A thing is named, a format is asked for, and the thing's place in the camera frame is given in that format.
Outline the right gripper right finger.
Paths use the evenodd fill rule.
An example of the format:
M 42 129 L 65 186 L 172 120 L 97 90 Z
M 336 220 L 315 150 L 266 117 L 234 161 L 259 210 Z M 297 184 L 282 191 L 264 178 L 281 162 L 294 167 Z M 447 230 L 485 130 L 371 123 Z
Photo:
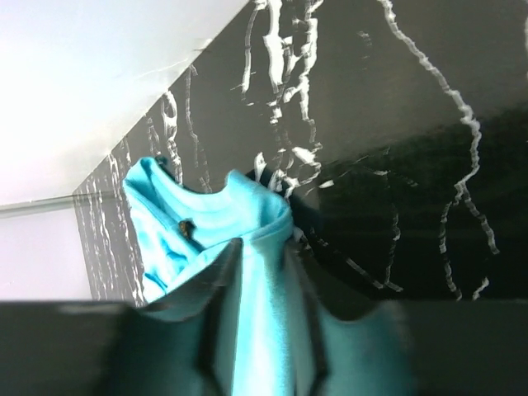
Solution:
M 373 301 L 284 252 L 298 395 L 524 395 L 524 301 Z

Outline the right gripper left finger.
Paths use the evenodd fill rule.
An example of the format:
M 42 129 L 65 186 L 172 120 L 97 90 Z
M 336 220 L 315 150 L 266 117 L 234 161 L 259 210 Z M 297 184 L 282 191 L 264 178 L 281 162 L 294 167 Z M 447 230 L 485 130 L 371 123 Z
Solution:
M 142 308 L 118 302 L 1 305 L 4 395 L 229 395 L 243 242 Z

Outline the cyan t shirt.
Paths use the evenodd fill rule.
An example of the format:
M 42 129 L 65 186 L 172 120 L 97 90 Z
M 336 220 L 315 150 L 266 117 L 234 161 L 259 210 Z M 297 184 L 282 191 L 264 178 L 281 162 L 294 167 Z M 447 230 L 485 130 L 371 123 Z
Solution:
M 329 273 L 287 202 L 237 171 L 213 194 L 141 158 L 123 189 L 150 318 L 181 326 L 222 395 L 414 395 L 390 304 Z

